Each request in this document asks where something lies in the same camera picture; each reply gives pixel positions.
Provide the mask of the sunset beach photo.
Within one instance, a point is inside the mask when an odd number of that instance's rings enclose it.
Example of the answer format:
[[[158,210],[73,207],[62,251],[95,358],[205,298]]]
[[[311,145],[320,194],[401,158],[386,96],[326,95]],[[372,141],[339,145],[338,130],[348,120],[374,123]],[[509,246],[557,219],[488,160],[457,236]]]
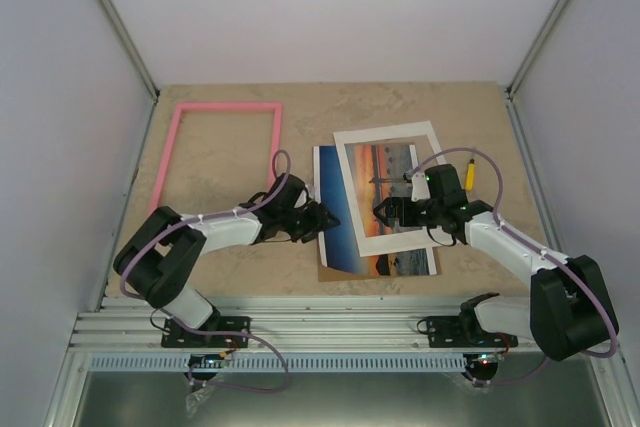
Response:
[[[388,228],[372,209],[384,198],[408,196],[410,189],[400,175],[417,164],[412,144],[355,144],[345,147],[359,202],[359,215],[365,236],[379,238],[405,233],[405,228]],[[321,265],[329,269],[321,281],[333,281],[340,274],[353,279],[436,275],[438,268],[431,246],[362,256],[349,210],[342,169],[334,146],[313,148],[314,184],[319,199],[340,221],[340,225],[320,236]]]

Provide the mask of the white mat board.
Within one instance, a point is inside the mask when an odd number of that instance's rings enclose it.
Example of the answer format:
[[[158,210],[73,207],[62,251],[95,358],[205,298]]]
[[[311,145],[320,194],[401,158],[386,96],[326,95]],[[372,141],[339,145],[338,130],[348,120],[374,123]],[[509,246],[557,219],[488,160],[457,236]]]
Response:
[[[441,229],[430,231],[420,228],[403,232],[374,234],[382,227],[374,214],[365,214],[380,204],[386,194],[382,184],[386,178],[401,182],[402,173],[392,174],[387,169],[398,163],[372,150],[376,145],[397,146],[401,141],[424,137],[432,153],[441,150],[436,133],[429,121],[343,131],[334,134],[337,156],[340,162],[346,198],[354,228],[359,254],[362,257],[392,254],[417,249],[436,248],[444,241]]]

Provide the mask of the yellow handled screwdriver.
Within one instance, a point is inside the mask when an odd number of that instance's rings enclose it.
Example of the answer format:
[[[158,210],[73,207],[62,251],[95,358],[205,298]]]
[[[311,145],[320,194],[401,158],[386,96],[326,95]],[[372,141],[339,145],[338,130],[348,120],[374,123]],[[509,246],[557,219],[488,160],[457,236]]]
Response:
[[[472,158],[469,160],[467,164],[467,170],[466,170],[464,188],[467,192],[471,192],[474,189],[475,177],[476,177],[476,162],[475,162],[475,159]]]

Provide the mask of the pink picture frame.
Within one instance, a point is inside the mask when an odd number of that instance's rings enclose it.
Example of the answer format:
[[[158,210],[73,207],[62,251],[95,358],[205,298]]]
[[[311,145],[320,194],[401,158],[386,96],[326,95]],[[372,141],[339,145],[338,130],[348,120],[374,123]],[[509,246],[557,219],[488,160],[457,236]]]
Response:
[[[269,112],[273,116],[271,128],[270,159],[275,158],[280,149],[283,105],[277,102],[183,102],[176,105],[164,148],[156,173],[154,186],[149,202],[148,213],[151,214],[160,206],[161,194],[168,174],[173,148],[178,136],[182,116],[187,113],[205,112],[232,112],[232,113],[264,113]]]

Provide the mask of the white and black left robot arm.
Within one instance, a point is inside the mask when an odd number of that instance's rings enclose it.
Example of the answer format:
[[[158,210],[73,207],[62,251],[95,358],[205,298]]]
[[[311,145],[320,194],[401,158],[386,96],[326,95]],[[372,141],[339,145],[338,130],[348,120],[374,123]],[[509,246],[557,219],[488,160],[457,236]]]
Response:
[[[282,174],[269,191],[227,212],[195,217],[156,208],[116,255],[113,269],[129,295],[170,315],[195,345],[207,346],[218,337],[219,313],[188,285],[201,256],[265,243],[280,233],[308,243],[339,225],[304,181]]]

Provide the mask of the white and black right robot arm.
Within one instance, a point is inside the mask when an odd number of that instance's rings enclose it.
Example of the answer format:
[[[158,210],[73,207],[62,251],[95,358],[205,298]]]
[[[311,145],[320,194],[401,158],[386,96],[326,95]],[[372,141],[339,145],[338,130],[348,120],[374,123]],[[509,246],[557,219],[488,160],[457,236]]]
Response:
[[[619,324],[598,263],[550,249],[506,222],[493,206],[467,198],[456,169],[439,165],[410,179],[409,197],[387,197],[374,207],[388,227],[436,228],[452,244],[470,246],[493,258],[528,289],[525,300],[488,293],[464,302],[459,334],[481,346],[494,334],[533,340],[554,361],[577,353],[593,354],[609,342],[618,347]]]

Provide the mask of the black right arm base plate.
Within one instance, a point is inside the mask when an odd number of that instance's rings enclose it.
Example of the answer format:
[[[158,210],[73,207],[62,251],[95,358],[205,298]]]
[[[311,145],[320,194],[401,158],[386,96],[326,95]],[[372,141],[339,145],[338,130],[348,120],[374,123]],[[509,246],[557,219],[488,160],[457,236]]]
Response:
[[[416,323],[416,330],[427,337],[431,348],[498,348],[519,345],[516,336],[490,333],[475,324],[466,324],[458,316],[429,316]]]

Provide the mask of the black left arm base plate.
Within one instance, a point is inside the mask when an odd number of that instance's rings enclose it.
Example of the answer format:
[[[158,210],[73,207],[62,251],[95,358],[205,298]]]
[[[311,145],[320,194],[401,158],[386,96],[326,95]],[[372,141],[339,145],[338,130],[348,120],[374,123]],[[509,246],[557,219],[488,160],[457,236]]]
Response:
[[[200,333],[180,326],[175,320],[166,320],[160,345],[163,348],[219,348],[236,350],[246,348],[249,340],[241,333],[249,333],[251,318],[248,316],[218,316],[206,321]]]

